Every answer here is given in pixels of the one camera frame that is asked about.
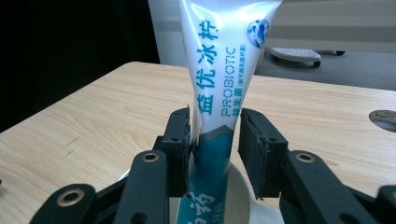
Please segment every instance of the chair wheel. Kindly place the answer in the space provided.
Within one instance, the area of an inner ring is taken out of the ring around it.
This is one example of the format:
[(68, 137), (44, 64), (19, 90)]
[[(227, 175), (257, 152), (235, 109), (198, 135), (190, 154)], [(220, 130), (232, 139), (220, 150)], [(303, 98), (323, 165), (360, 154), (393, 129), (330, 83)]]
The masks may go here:
[(337, 54), (338, 56), (341, 56), (341, 55), (344, 55), (346, 52), (345, 51), (342, 51), (342, 50), (337, 50), (336, 52), (335, 52), (335, 54)]
[(277, 62), (277, 61), (279, 61), (279, 58), (276, 57), (275, 55), (273, 55), (273, 61), (274, 61), (274, 62)]
[(320, 62), (314, 62), (314, 67), (320, 67)]

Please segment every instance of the black mechanical arm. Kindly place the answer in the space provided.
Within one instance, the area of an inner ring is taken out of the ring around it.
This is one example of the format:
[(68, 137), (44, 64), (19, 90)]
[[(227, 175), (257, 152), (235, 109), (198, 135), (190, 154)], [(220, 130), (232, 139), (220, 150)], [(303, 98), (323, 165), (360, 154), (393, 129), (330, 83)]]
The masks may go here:
[[(288, 141), (261, 113), (242, 109), (238, 152), (256, 198), (280, 198), (287, 224), (396, 223), (396, 186), (375, 198), (346, 187), (323, 160), (288, 150)], [(134, 157), (128, 177), (95, 192), (86, 184), (57, 190), (31, 223), (168, 224), (169, 197), (188, 194), (190, 110), (170, 116), (153, 150)]]

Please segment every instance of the light wood surface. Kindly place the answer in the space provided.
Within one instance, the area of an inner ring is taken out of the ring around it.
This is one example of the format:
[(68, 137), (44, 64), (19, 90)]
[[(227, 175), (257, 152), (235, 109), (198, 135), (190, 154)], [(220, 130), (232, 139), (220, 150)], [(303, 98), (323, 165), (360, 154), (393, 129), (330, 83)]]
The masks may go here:
[[(192, 99), (187, 68), (127, 63), (0, 133), (0, 222), (28, 223), (66, 185), (116, 182)], [(346, 185), (374, 196), (396, 184), (396, 133), (369, 120), (374, 110), (396, 110), (396, 92), (255, 76), (244, 107), (271, 120), (291, 150), (319, 155)], [(244, 173), (238, 135), (232, 161)]]

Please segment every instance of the floor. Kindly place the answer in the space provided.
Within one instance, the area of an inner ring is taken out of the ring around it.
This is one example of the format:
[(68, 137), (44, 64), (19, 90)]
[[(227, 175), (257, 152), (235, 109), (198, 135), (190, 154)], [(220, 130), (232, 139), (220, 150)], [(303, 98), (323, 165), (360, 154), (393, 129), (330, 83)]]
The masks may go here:
[(273, 62), (269, 49), (255, 74), (282, 77), (336, 85), (396, 91), (396, 53), (346, 52), (337, 56), (335, 51), (316, 50), (321, 65), (284, 60)]

